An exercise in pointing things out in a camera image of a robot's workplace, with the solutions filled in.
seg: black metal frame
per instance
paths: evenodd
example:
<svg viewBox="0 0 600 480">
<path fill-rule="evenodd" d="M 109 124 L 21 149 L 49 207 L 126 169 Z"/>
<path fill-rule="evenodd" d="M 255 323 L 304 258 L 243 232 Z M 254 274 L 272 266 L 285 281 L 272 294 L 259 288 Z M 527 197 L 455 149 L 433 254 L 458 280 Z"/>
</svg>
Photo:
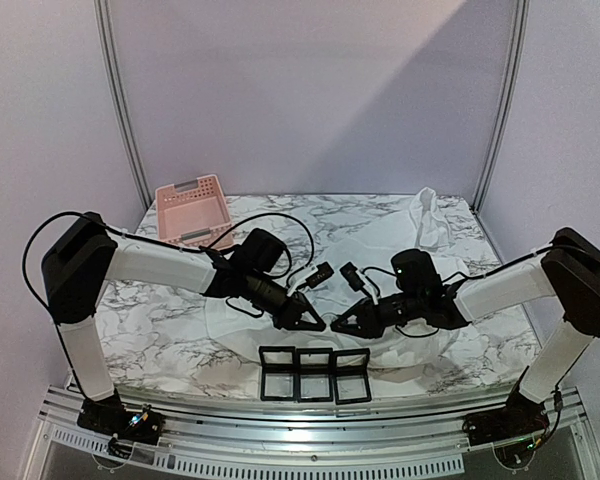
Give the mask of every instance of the black metal frame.
<svg viewBox="0 0 600 480">
<path fill-rule="evenodd" d="M 293 401 L 299 403 L 333 402 L 336 405 L 350 405 L 371 401 L 371 386 L 367 366 L 370 351 L 368 348 L 334 351 L 332 348 L 298 348 L 262 346 L 258 349 L 260 364 L 260 400 L 262 401 Z M 290 353 L 291 363 L 272 363 L 265 358 L 267 353 Z M 325 363 L 303 363 L 302 357 L 310 355 L 326 355 Z M 338 366 L 338 358 L 362 356 L 358 365 Z M 293 393 L 290 396 L 267 395 L 266 384 L 268 375 L 287 375 L 293 382 Z M 303 397 L 302 379 L 312 376 L 326 376 L 329 379 L 329 394 L 322 397 Z M 346 377 L 360 378 L 365 386 L 365 394 L 361 397 L 342 398 L 338 380 Z"/>
</svg>

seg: lavender wall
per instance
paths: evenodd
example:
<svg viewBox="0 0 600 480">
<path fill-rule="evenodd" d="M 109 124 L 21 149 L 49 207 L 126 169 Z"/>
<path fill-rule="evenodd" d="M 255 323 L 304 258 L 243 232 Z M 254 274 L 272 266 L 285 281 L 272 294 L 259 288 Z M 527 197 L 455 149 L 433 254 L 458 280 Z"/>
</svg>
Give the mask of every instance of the lavender wall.
<svg viewBox="0 0 600 480">
<path fill-rule="evenodd" d="M 112 2 L 151 187 L 470 197 L 514 3 Z"/>
<path fill-rule="evenodd" d="M 504 143 L 482 212 L 507 259 L 570 225 L 600 248 L 600 1 L 531 2 Z M 552 302 L 531 306 L 543 338 Z M 600 340 L 570 381 L 600 444 Z"/>
<path fill-rule="evenodd" d="M 20 276 L 25 241 L 64 209 L 93 209 L 128 227 L 142 213 L 93 3 L 0 2 L 0 480 L 16 478 L 44 392 L 67 371 Z M 53 239 L 43 235 L 32 252 L 38 288 L 40 255 Z"/>
</svg>

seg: marble tabletop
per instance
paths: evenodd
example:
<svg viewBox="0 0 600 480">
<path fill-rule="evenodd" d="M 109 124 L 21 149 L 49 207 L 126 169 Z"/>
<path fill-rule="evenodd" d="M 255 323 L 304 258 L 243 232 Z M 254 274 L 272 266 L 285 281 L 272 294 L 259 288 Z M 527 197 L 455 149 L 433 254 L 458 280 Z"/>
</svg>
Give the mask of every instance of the marble tabletop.
<svg viewBox="0 0 600 480">
<path fill-rule="evenodd" d="M 405 211 L 407 195 L 277 195 L 227 197 L 234 222 L 261 212 L 284 212 L 304 221 L 315 237 L 316 256 L 388 215 Z M 445 256 L 462 259 L 471 274 L 499 262 L 465 200 L 440 197 L 438 204 L 455 243 Z M 275 232 L 294 258 L 309 248 L 303 231 L 279 217 L 239 228 L 236 241 L 253 228 Z M 155 205 L 138 233 L 157 238 Z M 96 314 L 98 333 L 117 387 L 151 391 L 183 401 L 197 396 L 257 399 L 260 366 L 209 338 L 206 299 L 182 289 L 136 282 L 111 282 Z M 488 315 L 457 330 L 425 364 L 369 369 L 374 401 L 435 395 L 514 381 L 539 351 L 520 307 Z"/>
</svg>

